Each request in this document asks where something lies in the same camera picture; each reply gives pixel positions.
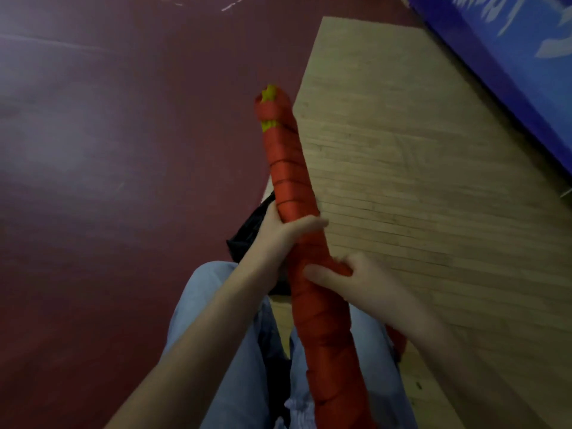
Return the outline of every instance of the leg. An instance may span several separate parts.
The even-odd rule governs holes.
[[[236,264],[230,262],[209,262],[196,269],[171,319],[163,354],[168,352],[173,343],[192,324],[235,267]],[[273,343],[272,339],[262,331],[263,325],[268,320],[269,307],[269,302],[264,301],[252,326],[248,328],[206,413],[202,429],[219,427],[262,429],[271,426],[266,371],[259,347],[259,338],[264,343]]]
[[[374,420],[383,428],[416,429],[411,404],[405,395],[399,369],[395,364],[386,329],[372,317],[349,306],[352,334],[361,373],[369,392]],[[292,423],[290,429],[308,427],[313,422],[313,402],[306,379],[306,357],[296,329],[290,337],[292,370],[291,393],[287,403]]]

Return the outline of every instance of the hand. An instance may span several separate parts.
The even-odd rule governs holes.
[[[351,277],[318,265],[306,266],[304,275],[406,336],[411,338],[418,333],[427,307],[399,281],[389,267],[364,253],[353,253],[340,261],[354,271]]]
[[[258,235],[245,257],[248,256],[249,261],[262,261],[264,266],[277,272],[299,237],[323,230],[327,225],[328,220],[313,215],[283,223],[276,202],[272,202],[268,205]]]

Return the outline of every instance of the forearm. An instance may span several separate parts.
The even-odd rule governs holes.
[[[435,379],[468,429],[547,428],[530,406],[428,307],[411,332]]]
[[[271,273],[242,262],[108,424],[198,427],[260,302]]]

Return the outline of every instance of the left hand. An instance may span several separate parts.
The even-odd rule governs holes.
[[[313,215],[283,223],[278,215],[276,202],[272,202],[268,205],[258,236],[245,258],[248,257],[249,261],[261,261],[264,266],[277,273],[299,237],[322,230],[327,225],[328,220]]]

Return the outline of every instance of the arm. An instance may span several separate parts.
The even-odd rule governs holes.
[[[313,216],[283,224],[270,204],[239,266],[106,428],[199,427],[280,264],[297,238],[326,224]]]
[[[547,429],[532,408],[487,366],[427,304],[379,261],[365,254],[343,260],[354,275],[344,277],[317,265],[306,277],[403,332],[415,345],[468,429]]]

